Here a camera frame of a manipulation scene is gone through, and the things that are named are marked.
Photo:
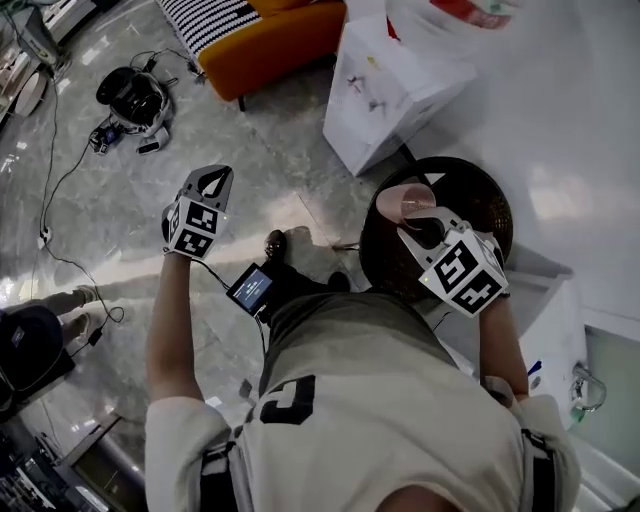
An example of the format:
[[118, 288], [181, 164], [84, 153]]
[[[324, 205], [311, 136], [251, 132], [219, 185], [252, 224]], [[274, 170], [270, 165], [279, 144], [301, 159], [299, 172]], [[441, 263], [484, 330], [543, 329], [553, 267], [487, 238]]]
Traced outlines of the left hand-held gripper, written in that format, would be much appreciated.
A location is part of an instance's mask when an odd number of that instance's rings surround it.
[[164, 249], [193, 260], [204, 260], [226, 229], [226, 207], [234, 172], [227, 165], [193, 170], [173, 203], [162, 213]]

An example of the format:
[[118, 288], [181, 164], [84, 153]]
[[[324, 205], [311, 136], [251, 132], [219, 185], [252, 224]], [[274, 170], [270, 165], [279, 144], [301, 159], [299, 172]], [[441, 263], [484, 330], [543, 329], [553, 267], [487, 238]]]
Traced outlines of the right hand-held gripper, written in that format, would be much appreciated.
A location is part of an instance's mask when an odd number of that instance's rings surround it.
[[444, 241], [425, 249], [402, 227], [397, 234], [422, 266], [419, 282], [444, 303], [467, 317], [475, 317], [498, 296], [508, 281], [497, 240], [491, 233], [457, 229], [464, 221], [450, 209], [423, 209], [405, 217], [412, 229], [448, 231]]

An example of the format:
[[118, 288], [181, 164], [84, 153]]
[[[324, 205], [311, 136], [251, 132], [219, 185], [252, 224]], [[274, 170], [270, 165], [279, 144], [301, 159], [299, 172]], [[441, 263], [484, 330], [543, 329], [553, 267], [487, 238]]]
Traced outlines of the pink cup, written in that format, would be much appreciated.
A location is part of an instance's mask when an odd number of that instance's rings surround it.
[[411, 226], [409, 216], [436, 206], [431, 188], [422, 183], [401, 184], [382, 190], [375, 199], [377, 211], [392, 223], [417, 231]]

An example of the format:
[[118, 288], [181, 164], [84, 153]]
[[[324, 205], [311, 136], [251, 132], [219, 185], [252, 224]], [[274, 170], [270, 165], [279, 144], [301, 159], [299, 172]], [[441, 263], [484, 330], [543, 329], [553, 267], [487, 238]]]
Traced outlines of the white water dispenser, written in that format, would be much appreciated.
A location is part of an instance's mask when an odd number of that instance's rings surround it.
[[343, 29], [323, 135], [359, 176], [388, 158], [476, 76], [472, 66], [420, 57], [377, 14]]

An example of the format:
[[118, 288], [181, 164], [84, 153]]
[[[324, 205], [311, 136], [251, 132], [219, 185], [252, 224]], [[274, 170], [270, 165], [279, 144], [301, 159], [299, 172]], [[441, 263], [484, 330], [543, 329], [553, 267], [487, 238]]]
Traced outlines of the person's right forearm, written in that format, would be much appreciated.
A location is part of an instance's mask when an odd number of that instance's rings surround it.
[[502, 379], [518, 401], [529, 396], [527, 368], [509, 300], [499, 296], [479, 315], [480, 375]]

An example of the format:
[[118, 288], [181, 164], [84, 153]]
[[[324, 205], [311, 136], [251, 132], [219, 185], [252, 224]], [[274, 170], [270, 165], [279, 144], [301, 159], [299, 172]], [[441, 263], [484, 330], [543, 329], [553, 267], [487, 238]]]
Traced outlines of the person's left forearm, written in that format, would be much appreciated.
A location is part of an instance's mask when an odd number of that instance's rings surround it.
[[164, 257], [146, 342], [146, 372], [152, 401], [170, 397], [202, 400], [195, 375], [190, 308], [191, 260]]

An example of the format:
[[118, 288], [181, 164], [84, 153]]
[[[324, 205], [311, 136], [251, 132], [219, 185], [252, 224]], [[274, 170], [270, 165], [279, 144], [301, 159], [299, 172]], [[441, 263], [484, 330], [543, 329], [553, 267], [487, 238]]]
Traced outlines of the clear large water bottle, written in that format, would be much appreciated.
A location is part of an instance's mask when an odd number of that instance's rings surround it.
[[462, 54], [501, 35], [527, 0], [384, 0], [389, 35], [413, 49]]

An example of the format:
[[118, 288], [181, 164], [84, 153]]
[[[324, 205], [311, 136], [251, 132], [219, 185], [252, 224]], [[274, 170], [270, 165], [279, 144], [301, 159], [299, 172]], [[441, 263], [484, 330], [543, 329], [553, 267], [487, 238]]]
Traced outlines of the black round wicker chair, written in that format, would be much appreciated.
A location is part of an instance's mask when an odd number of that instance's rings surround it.
[[[376, 192], [404, 183], [423, 183], [436, 203], [452, 210], [481, 232], [490, 232], [507, 257], [513, 241], [509, 203], [497, 182], [477, 165], [450, 156], [427, 157], [408, 163], [382, 181]], [[337, 251], [357, 250], [370, 285], [408, 304], [439, 299], [419, 283], [422, 268], [374, 203], [369, 205], [359, 241], [338, 244]]]

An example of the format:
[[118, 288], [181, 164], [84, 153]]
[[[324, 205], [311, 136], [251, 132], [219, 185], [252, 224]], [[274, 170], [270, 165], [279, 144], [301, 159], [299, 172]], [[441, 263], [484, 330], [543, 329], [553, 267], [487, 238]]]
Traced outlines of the small white black device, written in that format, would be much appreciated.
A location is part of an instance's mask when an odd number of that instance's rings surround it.
[[157, 152], [168, 143], [169, 138], [168, 130], [162, 126], [153, 135], [142, 139], [137, 147], [137, 153], [139, 155], [146, 155]]

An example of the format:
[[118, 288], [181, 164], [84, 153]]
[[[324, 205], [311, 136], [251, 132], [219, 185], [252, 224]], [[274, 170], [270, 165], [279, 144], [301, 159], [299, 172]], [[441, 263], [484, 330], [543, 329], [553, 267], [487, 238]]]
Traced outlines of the small black screen device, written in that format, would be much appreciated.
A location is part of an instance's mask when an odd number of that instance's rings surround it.
[[252, 263], [228, 288], [226, 296], [244, 312], [256, 317], [266, 305], [273, 285], [262, 267]]

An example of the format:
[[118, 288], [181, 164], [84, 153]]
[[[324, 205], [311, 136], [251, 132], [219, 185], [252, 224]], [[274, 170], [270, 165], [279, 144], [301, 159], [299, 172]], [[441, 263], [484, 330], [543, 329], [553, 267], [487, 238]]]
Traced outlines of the small blue black device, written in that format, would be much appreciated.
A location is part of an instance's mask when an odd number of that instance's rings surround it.
[[114, 125], [99, 126], [89, 136], [89, 145], [94, 154], [105, 155], [120, 136], [121, 131]]

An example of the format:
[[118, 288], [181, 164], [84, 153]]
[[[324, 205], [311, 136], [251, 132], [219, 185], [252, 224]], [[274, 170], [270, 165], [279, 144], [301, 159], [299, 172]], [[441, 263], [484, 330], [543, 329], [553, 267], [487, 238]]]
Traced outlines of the black white helmet device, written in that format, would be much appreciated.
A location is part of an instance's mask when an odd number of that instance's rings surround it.
[[125, 132], [153, 136], [172, 110], [165, 87], [151, 73], [118, 67], [100, 83], [96, 100], [107, 106]]

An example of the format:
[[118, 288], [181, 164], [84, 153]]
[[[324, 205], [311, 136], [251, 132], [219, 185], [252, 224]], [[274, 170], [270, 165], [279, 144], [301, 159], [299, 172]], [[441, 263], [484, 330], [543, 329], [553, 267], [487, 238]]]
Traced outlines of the person's legs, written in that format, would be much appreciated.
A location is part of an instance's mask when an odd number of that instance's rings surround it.
[[276, 311], [298, 297], [351, 290], [349, 279], [339, 271], [334, 272], [326, 284], [301, 274], [285, 261], [287, 250], [288, 241], [281, 230], [272, 231], [265, 239], [266, 258], [261, 270], [271, 279], [273, 287], [259, 319], [267, 325], [271, 325], [271, 318]]

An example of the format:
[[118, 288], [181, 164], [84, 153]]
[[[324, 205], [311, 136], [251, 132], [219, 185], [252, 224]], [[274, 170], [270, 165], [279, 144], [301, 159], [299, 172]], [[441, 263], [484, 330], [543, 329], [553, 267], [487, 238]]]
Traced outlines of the white sink cabinet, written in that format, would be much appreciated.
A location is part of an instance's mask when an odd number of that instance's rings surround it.
[[[578, 512], [640, 509], [640, 341], [585, 308], [574, 271], [515, 243], [505, 265], [509, 299], [533, 396], [550, 395], [581, 467]], [[572, 370], [581, 362], [607, 386], [605, 403], [571, 425]]]

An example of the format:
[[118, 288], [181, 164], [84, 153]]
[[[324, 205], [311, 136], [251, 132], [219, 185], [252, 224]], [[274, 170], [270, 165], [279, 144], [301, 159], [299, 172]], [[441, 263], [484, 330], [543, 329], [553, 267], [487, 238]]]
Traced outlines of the orange sofa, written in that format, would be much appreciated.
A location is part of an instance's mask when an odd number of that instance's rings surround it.
[[206, 47], [198, 61], [221, 99], [244, 99], [261, 87], [338, 49], [346, 20], [342, 0], [246, 0], [259, 20]]

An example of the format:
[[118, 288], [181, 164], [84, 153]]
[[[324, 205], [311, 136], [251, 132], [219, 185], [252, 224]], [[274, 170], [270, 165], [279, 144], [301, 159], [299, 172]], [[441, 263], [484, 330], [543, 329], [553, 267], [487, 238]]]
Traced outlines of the person's beige olive shirt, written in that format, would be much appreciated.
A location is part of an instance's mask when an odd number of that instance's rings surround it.
[[256, 512], [375, 512], [424, 489], [460, 512], [518, 512], [521, 430], [558, 456], [559, 512], [580, 468], [548, 395], [461, 371], [412, 308], [384, 294], [294, 299], [273, 314], [257, 403], [231, 427], [201, 400], [147, 412], [149, 512], [199, 512], [205, 453], [235, 440]]

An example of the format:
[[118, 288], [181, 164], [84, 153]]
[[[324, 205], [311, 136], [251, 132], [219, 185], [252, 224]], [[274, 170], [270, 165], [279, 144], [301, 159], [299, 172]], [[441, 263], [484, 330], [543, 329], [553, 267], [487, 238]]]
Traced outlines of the round white stool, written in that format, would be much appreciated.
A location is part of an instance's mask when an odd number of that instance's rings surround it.
[[41, 102], [47, 88], [48, 78], [41, 72], [34, 73], [25, 83], [17, 97], [14, 114], [28, 117]]

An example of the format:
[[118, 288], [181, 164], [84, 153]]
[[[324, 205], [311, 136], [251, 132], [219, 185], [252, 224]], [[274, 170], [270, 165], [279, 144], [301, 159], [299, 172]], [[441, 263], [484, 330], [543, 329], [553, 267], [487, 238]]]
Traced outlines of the chrome faucet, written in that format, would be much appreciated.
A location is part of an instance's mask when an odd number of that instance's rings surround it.
[[581, 362], [575, 364], [572, 375], [571, 397], [574, 408], [584, 413], [597, 411], [606, 401], [606, 384]]

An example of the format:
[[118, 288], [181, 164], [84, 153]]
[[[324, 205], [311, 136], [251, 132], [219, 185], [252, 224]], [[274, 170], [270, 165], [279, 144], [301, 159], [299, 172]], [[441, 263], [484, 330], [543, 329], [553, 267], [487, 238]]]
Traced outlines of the dark glass cabinet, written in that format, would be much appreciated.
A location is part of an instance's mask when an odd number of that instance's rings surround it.
[[143, 464], [117, 442], [120, 418], [91, 418], [60, 437], [15, 417], [0, 424], [0, 508], [23, 512], [148, 512]]

